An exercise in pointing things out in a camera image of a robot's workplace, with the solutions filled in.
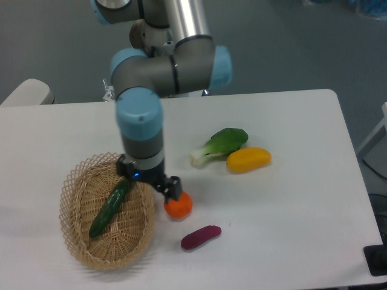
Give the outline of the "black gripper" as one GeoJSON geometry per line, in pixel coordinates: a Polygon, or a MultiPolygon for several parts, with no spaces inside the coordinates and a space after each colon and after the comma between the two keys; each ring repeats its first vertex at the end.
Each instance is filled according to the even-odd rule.
{"type": "Polygon", "coordinates": [[[157,192],[164,196],[164,203],[168,204],[170,200],[178,201],[183,189],[181,179],[177,176],[171,176],[169,182],[164,173],[164,160],[150,169],[141,169],[135,165],[135,162],[128,160],[124,154],[121,154],[115,164],[116,172],[130,181],[137,181],[151,185],[157,192]]]}

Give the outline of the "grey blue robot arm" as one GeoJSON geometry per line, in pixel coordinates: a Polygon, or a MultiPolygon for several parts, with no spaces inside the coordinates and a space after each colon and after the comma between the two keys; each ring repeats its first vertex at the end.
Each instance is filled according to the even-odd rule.
{"type": "Polygon", "coordinates": [[[232,60],[214,44],[202,1],[92,1],[104,24],[141,20],[147,29],[171,31],[171,51],[157,56],[157,39],[117,52],[111,60],[115,116],[124,154],[117,173],[151,185],[165,200],[178,200],[181,181],[164,172],[161,98],[228,84],[232,60]]]}

